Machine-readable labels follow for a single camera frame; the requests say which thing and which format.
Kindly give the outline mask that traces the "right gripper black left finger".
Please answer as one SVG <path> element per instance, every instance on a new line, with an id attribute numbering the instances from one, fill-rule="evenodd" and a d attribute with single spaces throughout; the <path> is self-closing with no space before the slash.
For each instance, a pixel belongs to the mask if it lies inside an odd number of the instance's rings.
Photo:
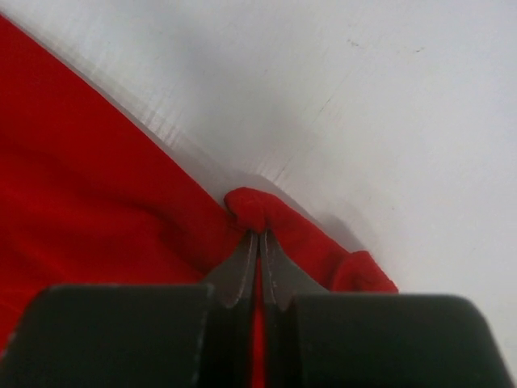
<path id="1" fill-rule="evenodd" d="M 193 285 L 55 285 L 1 359 L 4 387 L 248 387 L 258 237 Z"/>

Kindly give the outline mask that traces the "red polo shirt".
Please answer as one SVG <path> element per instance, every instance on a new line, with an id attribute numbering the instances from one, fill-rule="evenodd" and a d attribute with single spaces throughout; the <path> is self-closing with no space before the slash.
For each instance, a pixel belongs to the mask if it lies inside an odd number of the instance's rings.
<path id="1" fill-rule="evenodd" d="M 222 204 L 95 89 L 1 21 L 1 348 L 55 285 L 193 285 L 258 237 L 251 384 L 265 384 L 259 243 L 338 293 L 397 292 L 366 251 L 349 252 L 278 196 L 237 188 Z"/>

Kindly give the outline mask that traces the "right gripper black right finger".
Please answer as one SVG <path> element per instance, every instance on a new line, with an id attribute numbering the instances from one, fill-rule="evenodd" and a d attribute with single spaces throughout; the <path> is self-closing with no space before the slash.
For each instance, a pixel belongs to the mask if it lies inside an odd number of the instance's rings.
<path id="1" fill-rule="evenodd" d="M 511 387 L 490 328 L 452 295 L 338 293 L 260 238 L 268 387 Z"/>

